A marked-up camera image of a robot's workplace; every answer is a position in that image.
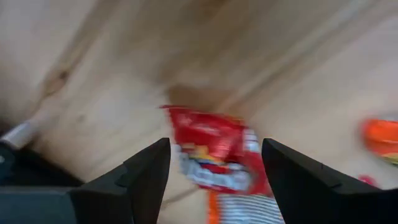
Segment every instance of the chip bag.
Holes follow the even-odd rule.
[[[272,195],[254,131],[241,119],[181,106],[168,111],[182,172],[222,194]]]

